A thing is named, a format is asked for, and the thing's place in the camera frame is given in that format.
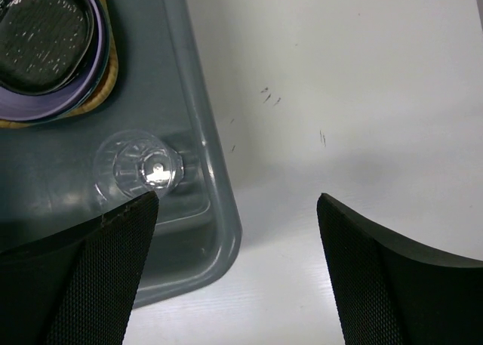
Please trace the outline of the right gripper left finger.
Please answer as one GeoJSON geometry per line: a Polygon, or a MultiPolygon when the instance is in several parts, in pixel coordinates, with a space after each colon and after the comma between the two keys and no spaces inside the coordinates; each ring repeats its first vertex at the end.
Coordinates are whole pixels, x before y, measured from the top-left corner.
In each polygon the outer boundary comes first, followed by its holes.
{"type": "Polygon", "coordinates": [[[120,344],[158,216],[144,193],[1,254],[3,344],[120,344]]]}

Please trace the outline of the purple round plate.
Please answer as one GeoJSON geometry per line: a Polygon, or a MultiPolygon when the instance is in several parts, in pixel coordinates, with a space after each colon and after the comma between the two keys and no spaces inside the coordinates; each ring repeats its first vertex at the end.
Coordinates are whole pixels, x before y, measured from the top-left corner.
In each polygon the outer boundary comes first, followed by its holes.
{"type": "Polygon", "coordinates": [[[1,0],[1,118],[29,122],[75,106],[104,62],[94,0],[1,0]]]}

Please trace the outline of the clear plastic cup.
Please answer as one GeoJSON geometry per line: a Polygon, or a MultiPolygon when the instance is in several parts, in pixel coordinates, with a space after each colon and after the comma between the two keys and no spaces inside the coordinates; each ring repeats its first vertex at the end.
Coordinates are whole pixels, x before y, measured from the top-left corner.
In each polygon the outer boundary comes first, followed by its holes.
{"type": "Polygon", "coordinates": [[[113,134],[94,157],[95,188],[106,207],[151,191],[162,198],[183,178],[181,154],[145,131],[113,134]]]}

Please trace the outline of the woven bamboo square tray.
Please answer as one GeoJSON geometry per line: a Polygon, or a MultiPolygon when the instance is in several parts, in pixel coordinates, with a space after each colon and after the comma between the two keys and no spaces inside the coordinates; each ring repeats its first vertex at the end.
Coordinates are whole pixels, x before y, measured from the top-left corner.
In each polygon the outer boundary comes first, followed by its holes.
{"type": "Polygon", "coordinates": [[[73,116],[80,116],[96,109],[111,94],[118,78],[118,55],[115,46],[112,27],[110,24],[109,10],[106,0],[94,0],[94,7],[100,10],[99,26],[102,27],[103,37],[106,43],[103,47],[102,58],[104,62],[97,69],[98,77],[91,85],[89,92],[75,106],[70,107],[49,118],[33,120],[29,122],[14,122],[1,120],[1,129],[26,128],[33,125],[40,125],[59,119],[67,119],[73,116]]]}

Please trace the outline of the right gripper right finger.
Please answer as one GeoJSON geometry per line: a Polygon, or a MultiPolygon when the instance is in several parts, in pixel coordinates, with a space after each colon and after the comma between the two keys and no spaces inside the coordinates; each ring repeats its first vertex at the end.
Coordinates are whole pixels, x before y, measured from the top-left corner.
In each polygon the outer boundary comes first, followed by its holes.
{"type": "Polygon", "coordinates": [[[480,344],[482,262],[429,247],[327,193],[318,227],[347,344],[480,344]]]}

